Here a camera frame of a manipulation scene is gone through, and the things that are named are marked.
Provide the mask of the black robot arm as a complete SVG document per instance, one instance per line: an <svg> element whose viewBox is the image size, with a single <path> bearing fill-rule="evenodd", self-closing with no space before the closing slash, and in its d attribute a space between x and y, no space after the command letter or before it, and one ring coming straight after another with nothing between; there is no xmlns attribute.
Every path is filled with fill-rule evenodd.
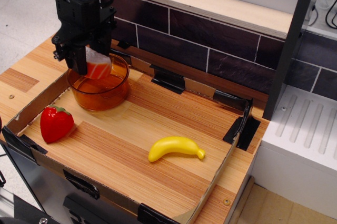
<svg viewBox="0 0 337 224"><path fill-rule="evenodd" d="M111 33L116 27L114 0L55 1L61 27L52 38L54 58L86 75L86 47L105 56L110 53Z"/></svg>

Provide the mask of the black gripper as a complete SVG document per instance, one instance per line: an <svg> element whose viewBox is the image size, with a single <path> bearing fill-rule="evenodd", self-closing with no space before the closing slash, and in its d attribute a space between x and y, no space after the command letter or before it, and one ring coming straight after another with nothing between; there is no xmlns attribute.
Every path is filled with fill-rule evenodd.
<svg viewBox="0 0 337 224"><path fill-rule="evenodd" d="M87 74L86 46L108 56L114 28L113 0L55 0L61 27L52 38L54 58L69 69Z"/></svg>

